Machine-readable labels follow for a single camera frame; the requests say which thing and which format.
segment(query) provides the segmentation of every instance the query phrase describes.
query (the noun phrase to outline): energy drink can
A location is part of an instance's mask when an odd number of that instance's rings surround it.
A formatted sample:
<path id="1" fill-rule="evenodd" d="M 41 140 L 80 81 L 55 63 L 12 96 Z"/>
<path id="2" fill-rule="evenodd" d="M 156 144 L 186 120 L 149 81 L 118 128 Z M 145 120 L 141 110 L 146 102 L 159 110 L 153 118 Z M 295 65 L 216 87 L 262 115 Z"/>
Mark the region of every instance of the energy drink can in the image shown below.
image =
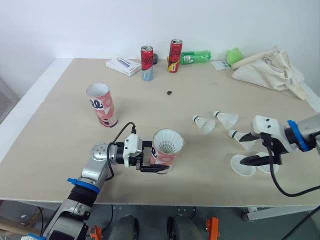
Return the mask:
<path id="1" fill-rule="evenodd" d="M 178 71 L 181 50 L 182 50 L 182 40 L 179 40 L 179 39 L 171 40 L 168 72 L 176 73 Z"/>
<path id="2" fill-rule="evenodd" d="M 154 49 L 152 46 L 141 47 L 141 76 L 144 81 L 151 81 L 154 70 Z"/>

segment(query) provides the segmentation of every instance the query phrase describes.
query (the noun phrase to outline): shuttlecock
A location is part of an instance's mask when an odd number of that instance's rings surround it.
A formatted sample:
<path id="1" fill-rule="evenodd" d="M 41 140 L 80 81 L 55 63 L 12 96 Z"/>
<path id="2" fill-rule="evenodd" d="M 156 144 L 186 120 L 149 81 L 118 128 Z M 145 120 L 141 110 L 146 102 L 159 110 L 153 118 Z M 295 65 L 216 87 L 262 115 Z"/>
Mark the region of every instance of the shuttlecock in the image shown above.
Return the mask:
<path id="1" fill-rule="evenodd" d="M 220 111 L 215 111 L 213 116 L 217 118 L 223 127 L 227 130 L 232 129 L 232 127 L 238 121 L 239 115 L 235 113 L 224 113 Z"/>
<path id="2" fill-rule="evenodd" d="M 259 139 L 259 137 L 251 135 L 251 133 L 238 132 L 234 129 L 229 131 L 229 136 L 240 143 L 247 152 L 253 148 Z"/>
<path id="3" fill-rule="evenodd" d="M 211 133 L 212 130 L 215 128 L 215 125 L 216 125 L 216 121 L 214 119 L 203 118 L 203 117 L 200 117 L 200 116 L 197 116 L 197 115 L 193 116 L 192 120 L 198 126 L 200 132 L 203 135 Z"/>
<path id="4" fill-rule="evenodd" d="M 172 129 L 161 129 L 153 136 L 153 144 L 165 154 L 177 154 L 184 143 L 182 136 Z"/>

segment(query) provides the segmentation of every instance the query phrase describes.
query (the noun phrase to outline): small dark object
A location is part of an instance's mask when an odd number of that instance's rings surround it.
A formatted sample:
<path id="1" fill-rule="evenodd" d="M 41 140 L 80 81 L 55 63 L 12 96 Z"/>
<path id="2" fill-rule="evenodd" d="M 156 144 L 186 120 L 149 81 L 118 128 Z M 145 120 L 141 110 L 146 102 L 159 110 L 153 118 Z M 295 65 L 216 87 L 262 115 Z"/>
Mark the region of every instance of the small dark object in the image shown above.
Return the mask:
<path id="1" fill-rule="evenodd" d="M 158 55 L 156 53 L 153 54 L 153 65 L 157 64 L 158 62 Z"/>

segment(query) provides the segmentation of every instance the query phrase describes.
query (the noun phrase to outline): paper label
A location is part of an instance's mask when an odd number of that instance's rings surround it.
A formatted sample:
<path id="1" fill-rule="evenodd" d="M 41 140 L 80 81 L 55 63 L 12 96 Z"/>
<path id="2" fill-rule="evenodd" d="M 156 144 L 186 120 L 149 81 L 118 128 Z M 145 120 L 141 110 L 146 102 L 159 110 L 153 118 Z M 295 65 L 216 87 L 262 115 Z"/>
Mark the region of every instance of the paper label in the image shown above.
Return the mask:
<path id="1" fill-rule="evenodd" d="M 216 70 L 230 69 L 231 65 L 226 60 L 212 61 L 211 64 Z"/>

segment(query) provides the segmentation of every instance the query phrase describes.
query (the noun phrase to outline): white box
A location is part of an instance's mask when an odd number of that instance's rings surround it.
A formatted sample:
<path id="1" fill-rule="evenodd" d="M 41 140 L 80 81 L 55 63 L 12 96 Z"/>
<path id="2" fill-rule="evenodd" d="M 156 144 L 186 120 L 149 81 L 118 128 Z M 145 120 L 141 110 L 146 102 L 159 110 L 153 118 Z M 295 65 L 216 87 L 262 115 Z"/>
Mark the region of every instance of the white box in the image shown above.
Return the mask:
<path id="1" fill-rule="evenodd" d="M 105 66 L 128 76 L 132 76 L 141 69 L 140 63 L 123 57 L 111 58 L 105 62 Z"/>

